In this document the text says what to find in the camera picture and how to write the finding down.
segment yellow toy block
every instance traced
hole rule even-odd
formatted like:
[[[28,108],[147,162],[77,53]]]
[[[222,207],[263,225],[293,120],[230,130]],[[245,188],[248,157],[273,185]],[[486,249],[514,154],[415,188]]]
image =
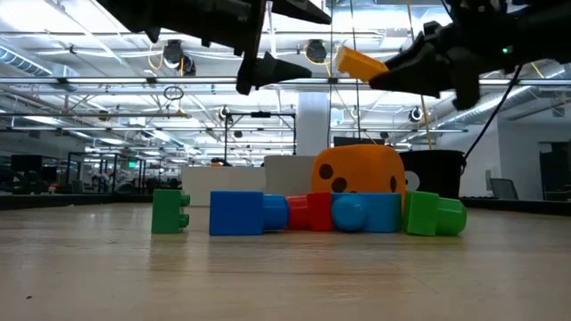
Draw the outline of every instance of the yellow toy block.
[[[346,46],[337,55],[336,62],[337,70],[349,72],[349,77],[360,79],[363,82],[368,82],[373,77],[389,70],[383,62]]]

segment orange block with black dots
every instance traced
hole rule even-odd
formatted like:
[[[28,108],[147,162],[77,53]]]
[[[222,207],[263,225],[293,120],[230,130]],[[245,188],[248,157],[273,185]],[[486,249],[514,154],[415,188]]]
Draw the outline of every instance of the orange block with black dots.
[[[356,144],[327,149],[316,158],[313,193],[400,193],[406,183],[401,156],[393,148]]]

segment black dot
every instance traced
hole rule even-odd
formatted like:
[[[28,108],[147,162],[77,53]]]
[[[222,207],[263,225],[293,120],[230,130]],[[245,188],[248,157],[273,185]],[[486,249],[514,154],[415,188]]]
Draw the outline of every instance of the black dot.
[[[335,193],[342,193],[345,188],[347,188],[347,181],[343,177],[338,177],[331,183],[331,189]]]
[[[391,191],[396,192],[396,178],[391,177]]]
[[[319,167],[319,176],[323,179],[329,179],[333,176],[333,168],[329,164],[323,164]]]

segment wooden table surface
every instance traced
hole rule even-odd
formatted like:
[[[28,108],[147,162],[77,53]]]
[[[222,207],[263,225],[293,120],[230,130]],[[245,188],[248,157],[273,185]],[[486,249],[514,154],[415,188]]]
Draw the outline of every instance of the wooden table surface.
[[[0,212],[0,320],[569,320],[571,218],[461,237],[151,235],[149,204]]]

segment white column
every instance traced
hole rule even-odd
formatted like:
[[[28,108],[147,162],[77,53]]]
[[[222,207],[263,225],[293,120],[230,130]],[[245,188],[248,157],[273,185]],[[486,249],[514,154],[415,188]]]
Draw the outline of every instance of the white column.
[[[328,148],[329,93],[299,93],[297,154],[317,156]]]

